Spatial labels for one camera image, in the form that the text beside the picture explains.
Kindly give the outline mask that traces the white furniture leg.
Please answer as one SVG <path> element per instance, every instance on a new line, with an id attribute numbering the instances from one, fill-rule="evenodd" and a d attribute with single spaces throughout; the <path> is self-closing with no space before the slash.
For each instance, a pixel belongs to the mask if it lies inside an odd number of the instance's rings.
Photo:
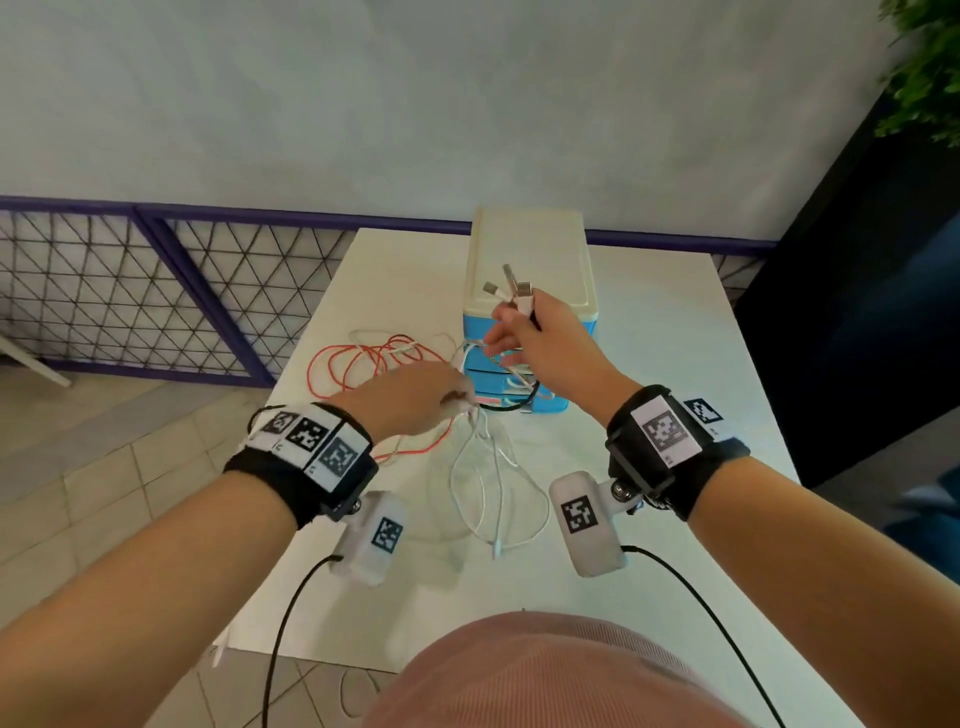
<path id="1" fill-rule="evenodd" d="M 12 359 L 16 363 L 40 375 L 43 379 L 54 383 L 59 387 L 68 389 L 72 386 L 72 381 L 70 379 L 45 365 L 40 359 L 30 354 L 30 352 L 23 347 L 18 346 L 18 344 L 15 342 L 9 340 L 3 334 L 0 334 L 0 355 Z"/>

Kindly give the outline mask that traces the green plant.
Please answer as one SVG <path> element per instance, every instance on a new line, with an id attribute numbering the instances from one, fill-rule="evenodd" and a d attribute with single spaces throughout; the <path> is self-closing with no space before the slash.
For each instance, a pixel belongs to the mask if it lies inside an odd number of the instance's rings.
<path id="1" fill-rule="evenodd" d="M 918 131 L 960 149 L 960 0 L 880 0 L 879 17 L 906 51 L 884 76 L 874 135 Z"/>

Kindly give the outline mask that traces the black left wristband with markers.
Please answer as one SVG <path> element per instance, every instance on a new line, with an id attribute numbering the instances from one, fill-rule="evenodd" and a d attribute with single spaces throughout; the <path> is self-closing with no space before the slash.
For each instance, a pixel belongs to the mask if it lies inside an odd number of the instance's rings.
<path id="1" fill-rule="evenodd" d="M 337 523 L 354 512 L 379 471 L 374 446 L 366 428 L 341 407 L 282 405 L 247 434 L 222 472 L 264 483 L 303 529 L 318 517 Z"/>

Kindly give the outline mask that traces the black wristband with markers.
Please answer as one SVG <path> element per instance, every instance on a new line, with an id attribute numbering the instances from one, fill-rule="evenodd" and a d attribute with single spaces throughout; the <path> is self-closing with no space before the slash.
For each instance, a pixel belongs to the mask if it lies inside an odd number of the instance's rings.
<path id="1" fill-rule="evenodd" d="M 606 427 L 608 475 L 633 495 L 687 522 L 710 480 L 751 455 L 737 437 L 718 438 L 663 385 L 631 394 Z"/>
<path id="2" fill-rule="evenodd" d="M 374 446 L 366 428 L 341 407 L 282 405 L 247 434 L 222 472 L 264 483 L 303 529 L 318 517 L 337 523 L 354 512 L 379 471 Z"/>

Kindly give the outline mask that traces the person's right hand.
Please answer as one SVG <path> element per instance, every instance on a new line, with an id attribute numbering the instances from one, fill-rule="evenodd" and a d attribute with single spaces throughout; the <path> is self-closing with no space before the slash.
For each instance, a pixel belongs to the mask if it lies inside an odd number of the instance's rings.
<path id="1" fill-rule="evenodd" d="M 527 331 L 527 358 L 501 363 L 528 366 L 541 385 L 607 428 L 642 384 L 614 366 L 565 302 L 541 289 L 534 289 L 533 298 L 534 319 L 506 302 L 491 312 L 492 328 Z"/>

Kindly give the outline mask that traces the person's left forearm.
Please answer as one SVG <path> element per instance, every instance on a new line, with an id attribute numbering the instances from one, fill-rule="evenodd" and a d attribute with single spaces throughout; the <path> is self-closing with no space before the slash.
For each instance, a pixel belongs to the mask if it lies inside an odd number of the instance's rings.
<path id="1" fill-rule="evenodd" d="M 297 532 L 230 472 L 0 631 L 0 728 L 143 728 Z"/>

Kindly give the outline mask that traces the blue and white drawer box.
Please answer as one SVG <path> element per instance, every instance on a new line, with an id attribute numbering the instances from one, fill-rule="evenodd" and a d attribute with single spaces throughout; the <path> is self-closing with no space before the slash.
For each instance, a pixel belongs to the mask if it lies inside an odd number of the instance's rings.
<path id="1" fill-rule="evenodd" d="M 566 303 L 589 334 L 599 315 L 594 273 L 581 213 L 547 208 L 481 206 L 471 223 L 462 288 L 463 372 L 487 412 L 558 414 L 567 399 L 538 382 L 527 366 L 486 358 L 483 338 L 492 312 L 510 303 L 535 317 L 534 290 Z"/>

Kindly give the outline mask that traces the person's pink clothing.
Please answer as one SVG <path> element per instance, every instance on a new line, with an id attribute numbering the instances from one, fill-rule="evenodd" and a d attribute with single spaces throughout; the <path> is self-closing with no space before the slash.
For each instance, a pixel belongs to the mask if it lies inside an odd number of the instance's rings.
<path id="1" fill-rule="evenodd" d="M 755 728 L 683 661 L 615 623 L 500 613 L 419 652 L 362 728 Z"/>

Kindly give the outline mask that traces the purple mesh railing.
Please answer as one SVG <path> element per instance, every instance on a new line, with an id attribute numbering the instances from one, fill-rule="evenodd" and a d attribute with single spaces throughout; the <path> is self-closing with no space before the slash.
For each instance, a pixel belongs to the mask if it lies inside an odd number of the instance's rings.
<path id="1" fill-rule="evenodd" d="M 273 385 L 362 228 L 472 224 L 0 196 L 0 334 L 58 371 Z"/>

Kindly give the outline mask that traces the person's left hand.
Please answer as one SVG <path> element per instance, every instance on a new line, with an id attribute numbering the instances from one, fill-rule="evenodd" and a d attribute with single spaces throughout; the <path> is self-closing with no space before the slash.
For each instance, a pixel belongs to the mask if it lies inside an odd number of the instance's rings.
<path id="1" fill-rule="evenodd" d="M 442 361 L 414 362 L 333 394 L 324 403 L 346 412 L 378 445 L 397 436 L 416 436 L 457 415 L 441 415 L 446 376 L 458 371 Z"/>

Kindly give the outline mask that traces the black right wristband with markers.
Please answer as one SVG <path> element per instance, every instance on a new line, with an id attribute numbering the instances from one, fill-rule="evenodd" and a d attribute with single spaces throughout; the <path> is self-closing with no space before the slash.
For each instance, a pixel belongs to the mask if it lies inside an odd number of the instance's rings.
<path id="1" fill-rule="evenodd" d="M 737 437 L 718 438 L 663 385 L 631 394 L 606 427 L 608 475 L 633 495 L 687 522 L 710 480 L 751 455 Z"/>

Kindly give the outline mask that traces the black cabinet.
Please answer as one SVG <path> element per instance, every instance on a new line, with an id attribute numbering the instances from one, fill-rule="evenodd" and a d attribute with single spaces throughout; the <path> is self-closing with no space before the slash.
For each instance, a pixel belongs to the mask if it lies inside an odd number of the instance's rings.
<path id="1" fill-rule="evenodd" d="M 960 407 L 960 148 L 880 97 L 734 304 L 807 488 Z"/>

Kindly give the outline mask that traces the person's right forearm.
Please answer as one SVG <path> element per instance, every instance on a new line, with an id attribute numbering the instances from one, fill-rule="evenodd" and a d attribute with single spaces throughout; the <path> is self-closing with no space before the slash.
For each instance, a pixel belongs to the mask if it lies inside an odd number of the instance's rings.
<path id="1" fill-rule="evenodd" d="M 960 728 L 960 586 L 752 457 L 689 528 L 866 728 Z"/>

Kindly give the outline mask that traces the blue seat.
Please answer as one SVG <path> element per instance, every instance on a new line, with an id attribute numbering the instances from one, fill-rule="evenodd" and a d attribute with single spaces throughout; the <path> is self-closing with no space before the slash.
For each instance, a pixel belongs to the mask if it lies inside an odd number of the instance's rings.
<path id="1" fill-rule="evenodd" d="M 902 518 L 883 533 L 960 586 L 960 464 L 893 503 Z"/>

